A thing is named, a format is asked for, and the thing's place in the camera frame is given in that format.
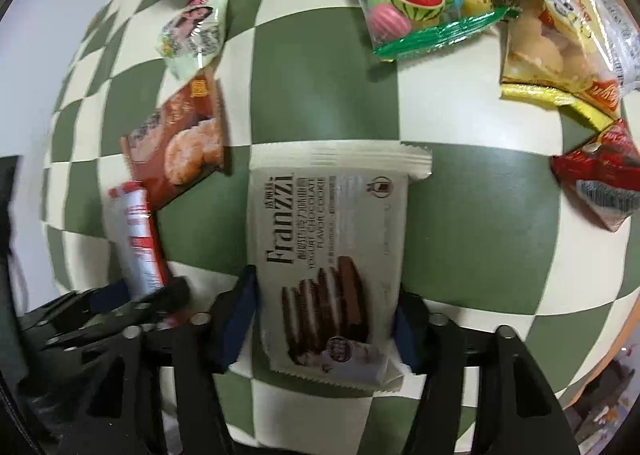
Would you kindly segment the red white stick packet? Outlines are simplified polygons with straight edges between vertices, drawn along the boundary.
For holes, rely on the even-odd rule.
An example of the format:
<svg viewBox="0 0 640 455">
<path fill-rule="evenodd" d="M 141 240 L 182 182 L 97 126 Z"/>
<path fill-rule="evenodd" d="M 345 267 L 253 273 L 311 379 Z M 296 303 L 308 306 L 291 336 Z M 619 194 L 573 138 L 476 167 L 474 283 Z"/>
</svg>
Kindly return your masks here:
<svg viewBox="0 0 640 455">
<path fill-rule="evenodd" d="M 128 181 L 109 189 L 108 196 L 122 274 L 131 298 L 141 299 L 165 287 L 170 279 L 148 193 L 139 181 Z"/>
</svg>

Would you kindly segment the white Franzzi cookie packet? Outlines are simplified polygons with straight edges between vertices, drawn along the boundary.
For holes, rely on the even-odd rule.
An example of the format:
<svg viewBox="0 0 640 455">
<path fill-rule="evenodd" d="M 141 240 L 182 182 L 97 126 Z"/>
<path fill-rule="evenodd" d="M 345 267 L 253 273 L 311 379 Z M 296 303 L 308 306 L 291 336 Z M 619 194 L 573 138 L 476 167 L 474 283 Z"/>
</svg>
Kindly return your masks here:
<svg viewBox="0 0 640 455">
<path fill-rule="evenodd" d="M 432 169 L 428 149 L 396 141 L 253 146 L 247 258 L 273 371 L 360 389 L 393 385 L 408 191 Z"/>
</svg>

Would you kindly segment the brown pastry snack packet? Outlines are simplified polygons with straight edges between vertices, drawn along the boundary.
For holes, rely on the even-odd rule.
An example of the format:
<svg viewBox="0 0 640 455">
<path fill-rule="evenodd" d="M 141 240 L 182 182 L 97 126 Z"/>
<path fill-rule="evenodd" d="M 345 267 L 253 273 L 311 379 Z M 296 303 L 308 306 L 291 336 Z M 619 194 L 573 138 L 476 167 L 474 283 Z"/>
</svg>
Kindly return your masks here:
<svg viewBox="0 0 640 455">
<path fill-rule="evenodd" d="M 226 169 L 226 130 L 218 84 L 205 67 L 120 139 L 132 178 L 154 210 Z"/>
</svg>

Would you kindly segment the yellow cracker snack bag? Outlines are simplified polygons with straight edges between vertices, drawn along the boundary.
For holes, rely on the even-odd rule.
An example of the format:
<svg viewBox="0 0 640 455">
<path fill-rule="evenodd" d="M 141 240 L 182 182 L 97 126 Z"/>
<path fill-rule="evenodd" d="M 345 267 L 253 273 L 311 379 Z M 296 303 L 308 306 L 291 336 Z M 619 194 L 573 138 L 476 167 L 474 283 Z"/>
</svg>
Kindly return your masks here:
<svg viewBox="0 0 640 455">
<path fill-rule="evenodd" d="M 503 97 L 568 106 L 593 128 L 620 119 L 620 81 L 596 0 L 506 0 Z"/>
</svg>

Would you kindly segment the green white checkered tablecloth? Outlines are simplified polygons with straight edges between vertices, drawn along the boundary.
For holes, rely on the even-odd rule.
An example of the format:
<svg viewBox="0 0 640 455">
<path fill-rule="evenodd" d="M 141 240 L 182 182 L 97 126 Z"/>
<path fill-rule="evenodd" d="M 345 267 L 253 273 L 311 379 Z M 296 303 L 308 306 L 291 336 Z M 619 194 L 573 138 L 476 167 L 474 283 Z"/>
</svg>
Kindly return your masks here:
<svg viewBox="0 0 640 455">
<path fill-rule="evenodd" d="M 177 82 L 155 48 L 189 0 L 108 0 L 70 61 L 53 108 L 42 220 L 58 289 L 119 278 L 108 192 L 129 177 L 119 141 Z M 442 56 L 381 63 L 356 0 L 229 0 L 216 74 L 230 175 L 160 210 L 169 267 L 209 305 L 246 261 L 246 208 L 262 203 L 266 252 L 292 243 L 303 271 L 290 316 L 335 287 L 329 223 L 341 180 L 285 168 L 250 185 L 250 155 L 283 142 L 399 141 L 430 149 L 408 187 L 402 282 L 463 327 L 518 332 L 562 403 L 573 401 L 639 298 L 639 221 L 602 229 L 556 183 L 549 160 L 590 137 L 567 112 L 499 96 L 498 28 Z"/>
</svg>

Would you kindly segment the red small snack packet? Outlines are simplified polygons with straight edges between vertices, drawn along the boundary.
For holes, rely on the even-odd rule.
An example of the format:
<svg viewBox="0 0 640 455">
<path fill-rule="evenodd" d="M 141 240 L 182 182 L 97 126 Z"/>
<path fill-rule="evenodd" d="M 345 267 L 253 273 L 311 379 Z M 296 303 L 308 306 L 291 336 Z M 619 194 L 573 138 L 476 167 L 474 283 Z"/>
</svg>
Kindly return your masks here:
<svg viewBox="0 0 640 455">
<path fill-rule="evenodd" d="M 551 156 L 550 168 L 611 232 L 639 209 L 639 150 L 624 119 L 573 151 Z"/>
</svg>

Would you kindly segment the pale green egg snack packet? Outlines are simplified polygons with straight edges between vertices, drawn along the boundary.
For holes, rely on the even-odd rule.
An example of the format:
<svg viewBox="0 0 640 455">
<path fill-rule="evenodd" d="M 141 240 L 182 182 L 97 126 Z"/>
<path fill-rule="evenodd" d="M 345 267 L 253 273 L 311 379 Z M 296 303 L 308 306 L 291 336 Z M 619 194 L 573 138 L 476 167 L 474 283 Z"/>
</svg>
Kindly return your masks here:
<svg viewBox="0 0 640 455">
<path fill-rule="evenodd" d="M 187 82 L 220 55 L 227 9 L 228 0 L 191 0 L 160 30 L 156 50 L 179 82 Z"/>
</svg>

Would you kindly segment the grey white snack packet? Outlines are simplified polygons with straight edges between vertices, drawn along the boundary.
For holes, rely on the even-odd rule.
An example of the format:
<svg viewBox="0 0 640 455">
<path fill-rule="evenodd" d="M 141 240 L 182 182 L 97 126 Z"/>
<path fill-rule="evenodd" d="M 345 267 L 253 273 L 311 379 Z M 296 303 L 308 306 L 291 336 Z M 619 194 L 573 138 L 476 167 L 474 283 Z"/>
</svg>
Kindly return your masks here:
<svg viewBox="0 0 640 455">
<path fill-rule="evenodd" d="M 608 40 L 620 94 L 639 89 L 639 25 L 624 0 L 596 0 Z"/>
</svg>

